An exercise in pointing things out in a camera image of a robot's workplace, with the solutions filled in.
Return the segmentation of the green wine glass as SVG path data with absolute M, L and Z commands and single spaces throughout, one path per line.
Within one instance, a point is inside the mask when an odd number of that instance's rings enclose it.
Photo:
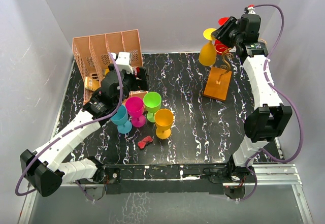
M 155 114 L 161 108 L 161 95 L 157 92 L 148 92 L 143 97 L 143 102 L 147 110 L 147 119 L 155 123 Z

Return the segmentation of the pink wine glass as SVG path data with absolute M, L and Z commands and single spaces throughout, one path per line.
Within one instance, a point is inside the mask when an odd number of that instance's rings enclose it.
M 134 127 L 142 127 L 146 123 L 144 114 L 144 102 L 142 98 L 131 97 L 125 103 L 126 110 L 131 117 Z

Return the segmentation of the yellow wine glass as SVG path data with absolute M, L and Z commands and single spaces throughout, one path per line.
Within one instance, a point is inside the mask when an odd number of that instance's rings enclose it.
M 204 66 L 212 66 L 216 60 L 216 48 L 213 45 L 213 41 L 216 39 L 212 36 L 212 33 L 216 31 L 215 28 L 208 28 L 204 30 L 203 36 L 208 43 L 203 46 L 199 54 L 199 62 Z

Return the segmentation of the orange wine glass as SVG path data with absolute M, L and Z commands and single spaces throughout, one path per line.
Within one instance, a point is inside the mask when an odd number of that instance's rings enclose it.
M 160 139 L 167 139 L 171 135 L 174 115 L 168 109 L 160 109 L 155 114 L 156 135 Z

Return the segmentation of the blue wine glass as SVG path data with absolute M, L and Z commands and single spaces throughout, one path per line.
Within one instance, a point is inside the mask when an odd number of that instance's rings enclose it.
M 117 130 L 120 134 L 127 134 L 132 130 L 133 125 L 128 120 L 128 113 L 124 105 L 119 107 L 116 114 L 114 114 L 110 120 L 117 126 Z

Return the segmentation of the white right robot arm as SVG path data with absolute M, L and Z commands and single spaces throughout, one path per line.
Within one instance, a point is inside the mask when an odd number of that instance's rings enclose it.
M 221 44 L 236 48 L 254 99 L 254 111 L 244 122 L 244 139 L 232 154 L 226 169 L 227 178 L 233 182 L 244 177 L 244 170 L 251 166 L 256 153 L 282 135 L 293 113 L 292 108 L 285 106 L 278 93 L 271 88 L 269 52 L 266 44 L 258 40 L 260 25 L 259 15 L 243 14 L 239 19 L 229 17 L 212 33 L 212 37 Z

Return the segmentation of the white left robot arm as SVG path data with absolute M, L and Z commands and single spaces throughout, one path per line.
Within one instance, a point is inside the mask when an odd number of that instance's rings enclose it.
M 144 67 L 128 72 L 116 70 L 110 65 L 101 86 L 92 93 L 89 101 L 66 127 L 36 150 L 27 149 L 21 153 L 20 179 L 26 179 L 43 197 L 53 194 L 62 183 L 79 179 L 101 182 L 105 170 L 95 157 L 72 163 L 65 163 L 64 159 L 85 138 L 117 114 L 130 92 L 148 88 L 148 74 Z

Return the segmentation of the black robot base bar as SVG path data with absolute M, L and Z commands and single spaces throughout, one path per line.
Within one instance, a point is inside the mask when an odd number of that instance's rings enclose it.
M 255 184 L 254 168 L 226 164 L 104 165 L 82 183 L 100 184 L 106 194 L 209 193 L 231 199 L 245 196 L 245 185 Z

